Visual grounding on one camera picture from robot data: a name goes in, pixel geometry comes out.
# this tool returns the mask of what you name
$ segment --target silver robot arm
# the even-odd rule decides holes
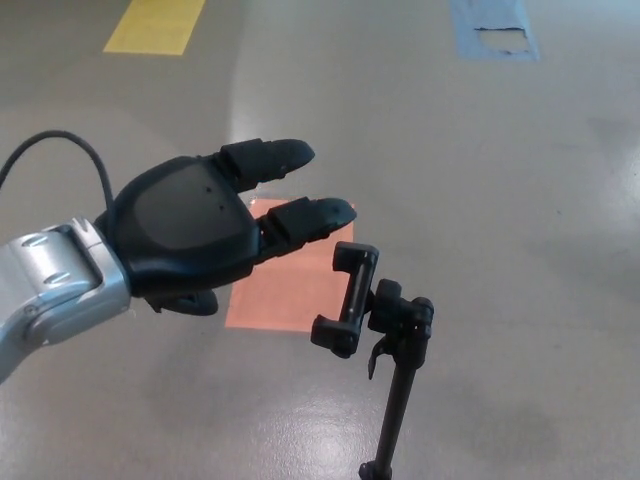
[[[0,383],[32,352],[128,310],[124,270],[84,218],[0,246]]]

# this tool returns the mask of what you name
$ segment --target phone holder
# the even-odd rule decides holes
[[[349,358],[358,348],[364,315],[370,313],[369,329],[384,337],[369,358],[369,379],[380,355],[391,355],[396,364],[376,458],[360,466],[362,480],[392,478],[391,461],[416,371],[425,362],[434,314],[431,301],[423,297],[403,299],[402,287],[392,280],[381,280],[376,292],[371,291],[378,256],[378,250],[369,245],[336,244],[333,269],[349,274],[340,318],[336,321],[318,316],[311,329],[312,343],[340,358]]]

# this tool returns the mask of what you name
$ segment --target yellow floor marking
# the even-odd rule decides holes
[[[182,55],[205,0],[131,0],[104,51]]]

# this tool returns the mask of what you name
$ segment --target gray floor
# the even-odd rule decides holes
[[[436,304],[397,478],[636,479],[640,9],[527,3],[540,63],[458,59],[445,1],[209,0],[177,59],[101,53],[125,0],[5,1],[0,157],[69,128],[120,188],[178,153],[307,140],[315,164],[258,194],[348,198],[380,274]],[[2,239],[96,215],[98,185],[40,147]],[[392,370],[366,379],[375,335],[343,362],[222,323],[140,303],[31,358],[0,388],[0,477],[355,478]]]

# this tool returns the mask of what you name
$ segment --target robotic fingertip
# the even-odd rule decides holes
[[[323,198],[315,203],[325,222],[335,230],[347,226],[358,216],[351,204],[341,198]]]
[[[266,142],[266,146],[271,151],[272,158],[281,162],[285,174],[304,167],[316,156],[303,140],[274,140]]]

